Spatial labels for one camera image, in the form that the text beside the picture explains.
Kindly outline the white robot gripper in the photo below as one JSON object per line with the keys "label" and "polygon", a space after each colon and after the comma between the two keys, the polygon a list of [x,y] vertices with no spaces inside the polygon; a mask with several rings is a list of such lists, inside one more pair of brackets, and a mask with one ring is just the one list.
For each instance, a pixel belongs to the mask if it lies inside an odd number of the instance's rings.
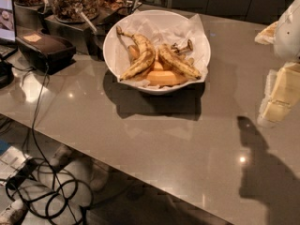
{"label": "white robot gripper", "polygon": [[294,63],[300,61],[300,0],[294,0],[278,22],[264,28],[254,40],[262,45],[274,43],[275,55],[289,61],[280,70],[271,69],[266,77],[257,122],[273,128],[300,100],[300,64]]}

